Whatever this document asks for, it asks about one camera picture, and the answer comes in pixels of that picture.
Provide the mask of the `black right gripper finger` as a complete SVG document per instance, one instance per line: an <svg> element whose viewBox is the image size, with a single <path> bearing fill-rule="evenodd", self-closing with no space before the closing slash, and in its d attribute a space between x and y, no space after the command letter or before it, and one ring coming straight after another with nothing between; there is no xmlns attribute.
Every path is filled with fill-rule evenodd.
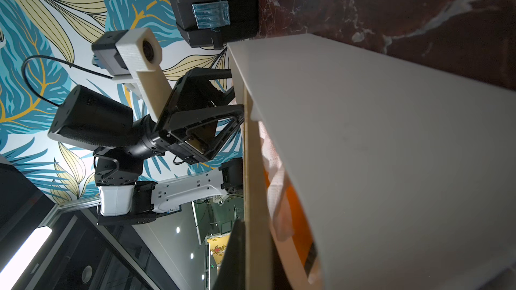
<svg viewBox="0 0 516 290"><path fill-rule="evenodd" d="M213 286L214 290L245 290L246 228L242 220L235 222L224 259Z"/></svg>

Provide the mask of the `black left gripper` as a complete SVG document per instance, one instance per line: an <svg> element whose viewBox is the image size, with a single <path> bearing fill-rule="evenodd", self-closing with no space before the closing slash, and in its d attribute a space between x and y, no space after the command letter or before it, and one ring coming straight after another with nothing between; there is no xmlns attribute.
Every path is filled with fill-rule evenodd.
<svg viewBox="0 0 516 290"><path fill-rule="evenodd" d="M213 160L245 117L243 105L231 104L235 90L223 92L212 83L231 77L229 69L188 71L177 81L156 122L146 116L134 124L138 140L125 147L125 153L145 160L171 152L189 165Z"/></svg>

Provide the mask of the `yellow wooden box lid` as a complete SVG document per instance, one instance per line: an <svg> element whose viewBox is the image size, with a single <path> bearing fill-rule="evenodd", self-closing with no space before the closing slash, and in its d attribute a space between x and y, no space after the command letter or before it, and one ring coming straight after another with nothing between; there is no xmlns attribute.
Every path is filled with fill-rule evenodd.
<svg viewBox="0 0 516 290"><path fill-rule="evenodd" d="M249 84L249 54L241 46L228 45L236 102L244 106L242 125L243 182L245 207L245 288L273 289L273 240L267 206L266 175L259 136L259 115Z"/></svg>

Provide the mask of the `orange tissue pack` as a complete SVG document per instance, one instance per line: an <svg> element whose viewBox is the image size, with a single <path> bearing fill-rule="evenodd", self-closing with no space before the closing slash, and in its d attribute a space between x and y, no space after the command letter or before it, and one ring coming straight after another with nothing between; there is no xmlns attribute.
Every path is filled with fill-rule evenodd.
<svg viewBox="0 0 516 290"><path fill-rule="evenodd" d="M323 289L321 265L310 225L286 168L263 122L259 122L270 230L281 270L292 289Z"/></svg>

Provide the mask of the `white plastic tissue box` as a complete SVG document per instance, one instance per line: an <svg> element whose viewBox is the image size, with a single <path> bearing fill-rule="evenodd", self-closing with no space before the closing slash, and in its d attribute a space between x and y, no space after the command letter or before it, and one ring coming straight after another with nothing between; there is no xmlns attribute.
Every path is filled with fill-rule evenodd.
<svg viewBox="0 0 516 290"><path fill-rule="evenodd" d="M228 50L327 289L478 289L514 266L514 91L311 34Z"/></svg>

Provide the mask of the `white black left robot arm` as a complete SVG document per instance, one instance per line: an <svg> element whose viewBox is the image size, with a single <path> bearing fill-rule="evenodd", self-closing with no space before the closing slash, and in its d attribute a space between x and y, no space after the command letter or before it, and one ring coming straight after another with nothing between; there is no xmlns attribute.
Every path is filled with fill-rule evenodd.
<svg viewBox="0 0 516 290"><path fill-rule="evenodd" d="M48 135L89 149L95 158L99 189L98 224L146 224L176 212L182 205L242 192L243 160L224 162L207 173L141 180L144 162L172 153L195 165L213 160L245 119L233 103L233 89L220 91L214 81L230 79L228 69L194 68L173 88L158 120L134 120L132 109L95 91L76 86L59 106Z"/></svg>

